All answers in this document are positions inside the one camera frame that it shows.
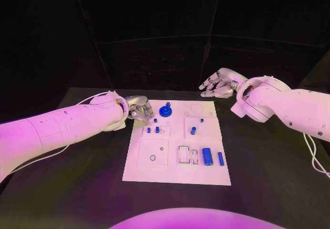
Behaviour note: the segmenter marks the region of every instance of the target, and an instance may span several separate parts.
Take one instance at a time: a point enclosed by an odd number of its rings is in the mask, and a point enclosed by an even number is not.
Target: black table
[[[71,88],[59,107],[104,89]],[[130,217],[164,208],[213,208],[285,228],[330,228],[330,180],[311,167],[303,134],[272,117],[265,123],[231,112],[235,98],[197,92],[117,90],[124,97],[213,100],[232,186],[121,181],[133,120],[16,172],[0,196],[1,229],[107,229]],[[330,169],[318,141],[317,157]]]

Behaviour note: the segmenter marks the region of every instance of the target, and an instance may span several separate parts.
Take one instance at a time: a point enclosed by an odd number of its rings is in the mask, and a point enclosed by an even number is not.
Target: dark background
[[[220,67],[328,92],[328,49],[328,1],[7,1],[0,123],[55,109],[69,87],[196,91]]]

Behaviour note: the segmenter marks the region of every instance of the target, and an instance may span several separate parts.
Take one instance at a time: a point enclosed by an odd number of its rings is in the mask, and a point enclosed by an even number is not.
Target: cable
[[[89,98],[84,99],[76,105],[79,105],[79,104],[81,104],[82,102],[85,102],[86,100],[95,98],[96,96],[99,96],[99,95],[102,95],[102,94],[107,94],[108,92],[102,92],[102,93],[95,94],[95,95],[91,96]],[[60,154],[60,153],[66,150],[68,147],[69,147],[69,145],[68,145],[58,153],[55,153],[55,154],[52,154],[52,155],[49,155],[49,156],[46,156],[46,157],[43,157],[43,158],[40,158],[40,159],[32,161],[29,164],[26,164],[26,165],[22,166],[20,168],[14,169],[14,170],[10,172],[10,174],[14,173],[14,172],[17,172],[23,167],[29,166],[29,165],[33,164],[35,162],[37,162],[37,161],[40,161],[40,160],[43,160],[43,159],[46,159],[46,158],[49,158],[49,157],[52,157],[52,156]]]
[[[303,133],[303,135],[304,135],[304,141],[305,141],[305,144],[307,144],[307,147],[308,147],[308,149],[310,149],[311,156],[313,156],[313,158],[311,158],[311,165],[313,165],[313,167],[314,167],[314,170],[316,170],[317,172],[320,172],[320,173],[324,173],[324,174],[327,175],[327,177],[330,178],[330,173],[326,171],[324,167],[321,166],[321,163],[318,162],[318,160],[317,160],[317,158],[316,158],[316,143],[314,143],[314,140],[313,140],[311,136],[307,135],[305,133]],[[311,146],[310,146],[310,143],[308,143],[308,141],[307,141],[305,135],[308,136],[308,138],[310,138],[310,140],[311,140],[314,150],[311,150]],[[317,162],[317,164],[318,164],[321,170],[320,170],[318,168],[316,168],[314,162]]]

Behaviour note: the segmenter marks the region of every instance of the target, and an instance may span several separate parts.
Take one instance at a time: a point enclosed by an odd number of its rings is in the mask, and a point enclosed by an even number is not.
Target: white robotic arm
[[[81,104],[91,98],[89,104]],[[0,182],[40,154],[101,131],[122,129],[125,118],[150,123],[153,109],[145,96],[124,99],[115,92],[105,92],[88,99],[75,106],[0,125]]]
[[[330,95],[303,89],[291,90],[284,82],[269,76],[246,79],[228,68],[207,78],[203,97],[229,98],[238,91],[232,112],[265,122],[277,115],[282,123],[308,135],[330,141]]]

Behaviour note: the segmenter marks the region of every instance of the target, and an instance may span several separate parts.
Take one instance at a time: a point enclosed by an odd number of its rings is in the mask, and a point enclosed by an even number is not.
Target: blue object
[[[202,154],[203,154],[205,166],[212,166],[213,160],[212,160],[210,148],[203,148]]]
[[[192,128],[190,135],[196,134],[196,127]]]
[[[160,108],[160,115],[169,117],[171,115],[170,102],[166,103],[166,106]]]
[[[225,166],[222,152],[218,152],[218,155],[219,155],[220,166]]]

